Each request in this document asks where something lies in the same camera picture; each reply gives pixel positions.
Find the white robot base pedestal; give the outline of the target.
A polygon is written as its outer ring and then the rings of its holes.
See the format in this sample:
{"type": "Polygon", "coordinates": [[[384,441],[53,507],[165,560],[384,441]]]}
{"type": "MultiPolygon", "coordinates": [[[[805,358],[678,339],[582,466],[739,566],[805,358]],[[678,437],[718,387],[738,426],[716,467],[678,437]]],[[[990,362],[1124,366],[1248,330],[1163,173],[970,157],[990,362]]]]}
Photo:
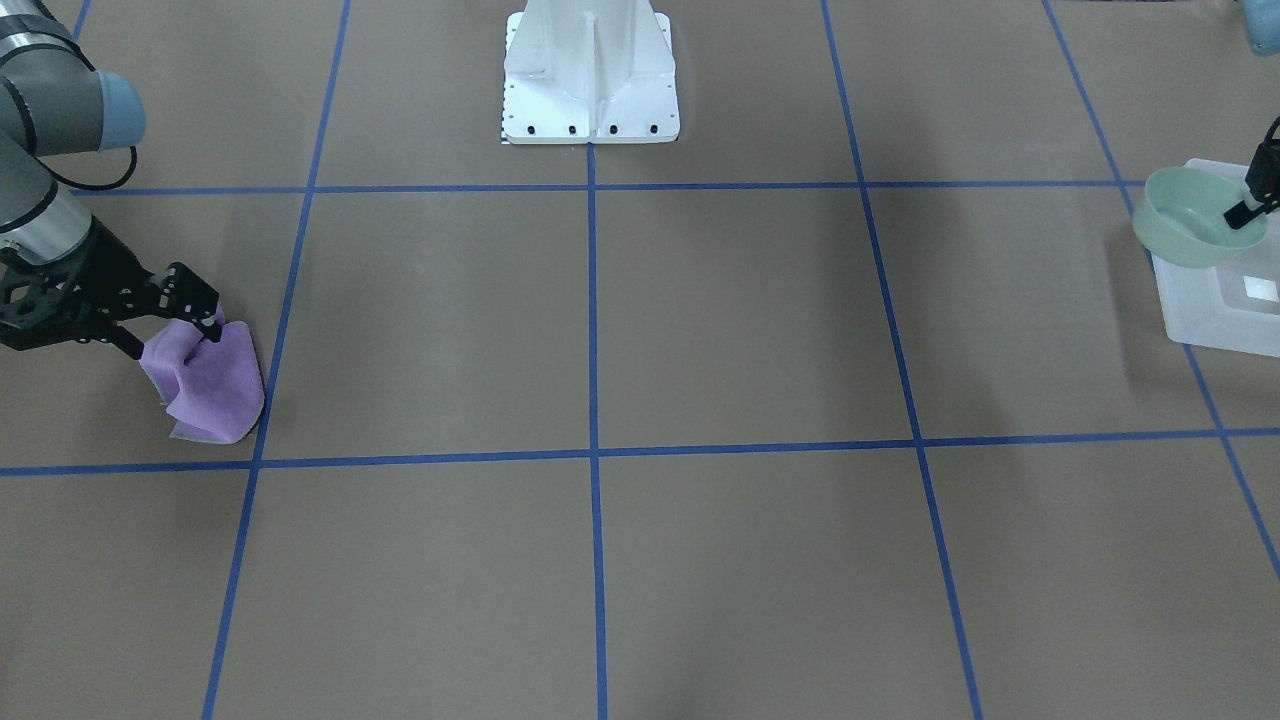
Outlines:
{"type": "Polygon", "coordinates": [[[669,143],[681,133],[671,19],[649,1],[529,1],[506,20],[500,138],[669,143]]]}

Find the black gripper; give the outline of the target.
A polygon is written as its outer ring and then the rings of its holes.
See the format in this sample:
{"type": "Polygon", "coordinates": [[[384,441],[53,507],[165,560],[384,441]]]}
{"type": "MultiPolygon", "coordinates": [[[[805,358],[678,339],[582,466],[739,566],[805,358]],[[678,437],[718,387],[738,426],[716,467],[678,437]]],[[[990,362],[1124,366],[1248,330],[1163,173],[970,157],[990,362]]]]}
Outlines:
{"type": "Polygon", "coordinates": [[[1249,168],[1245,173],[1245,187],[1251,197],[1230,206],[1224,213],[1224,220],[1233,231],[1251,224],[1256,218],[1265,217],[1267,208],[1279,202],[1279,119],[1275,118],[1265,137],[1257,145],[1249,168]]]}

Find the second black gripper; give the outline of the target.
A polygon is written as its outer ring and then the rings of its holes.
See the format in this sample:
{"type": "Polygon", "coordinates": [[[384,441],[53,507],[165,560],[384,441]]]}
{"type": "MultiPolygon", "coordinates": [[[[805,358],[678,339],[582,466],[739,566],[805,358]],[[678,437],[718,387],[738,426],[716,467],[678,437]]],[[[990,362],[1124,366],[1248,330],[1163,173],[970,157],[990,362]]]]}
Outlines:
{"type": "MultiPolygon", "coordinates": [[[[73,295],[91,313],[114,322],[142,316],[179,320],[212,343],[221,341],[225,322],[219,319],[220,295],[186,264],[173,263],[154,275],[104,225],[92,225],[70,259],[77,261],[73,295]]],[[[134,361],[145,354],[145,342],[118,323],[106,324],[100,341],[134,361]]]]}

